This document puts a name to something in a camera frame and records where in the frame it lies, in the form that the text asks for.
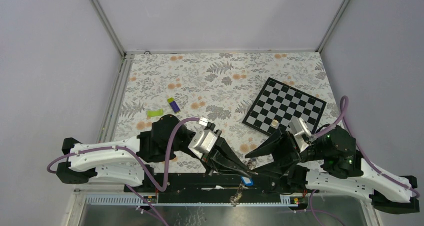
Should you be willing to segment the blue key tag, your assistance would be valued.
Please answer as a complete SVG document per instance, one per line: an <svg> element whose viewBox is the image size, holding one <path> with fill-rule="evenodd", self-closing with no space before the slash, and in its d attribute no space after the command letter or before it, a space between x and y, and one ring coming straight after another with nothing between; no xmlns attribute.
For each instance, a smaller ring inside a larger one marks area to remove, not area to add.
<svg viewBox="0 0 424 226"><path fill-rule="evenodd" d="M241 182L245 186L252 186L254 183L251 178L241 177Z"/></svg>

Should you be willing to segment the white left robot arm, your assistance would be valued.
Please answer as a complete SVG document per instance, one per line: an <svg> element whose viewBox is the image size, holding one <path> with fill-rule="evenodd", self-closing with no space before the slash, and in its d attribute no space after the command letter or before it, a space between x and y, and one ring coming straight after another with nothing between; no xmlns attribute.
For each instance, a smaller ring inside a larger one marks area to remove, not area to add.
<svg viewBox="0 0 424 226"><path fill-rule="evenodd" d="M208 119L180 120L171 114L154 122L150 131L123 140L83 144L65 138L62 156L46 169L65 184L96 178L163 192L170 185L170 161L178 151L199 160L209 174L253 175Z"/></svg>

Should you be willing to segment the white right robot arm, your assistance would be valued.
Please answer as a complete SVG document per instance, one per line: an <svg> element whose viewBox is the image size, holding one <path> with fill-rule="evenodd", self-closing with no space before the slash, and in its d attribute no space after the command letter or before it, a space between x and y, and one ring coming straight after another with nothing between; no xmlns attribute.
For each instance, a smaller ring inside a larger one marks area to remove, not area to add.
<svg viewBox="0 0 424 226"><path fill-rule="evenodd" d="M255 169L267 176L273 189L327 191L370 203L388 214L411 214L420 210L414 176L396 176L368 163L356 140L336 126L314 136L305 121L294 118L288 130L278 128L247 158L271 155L273 161Z"/></svg>

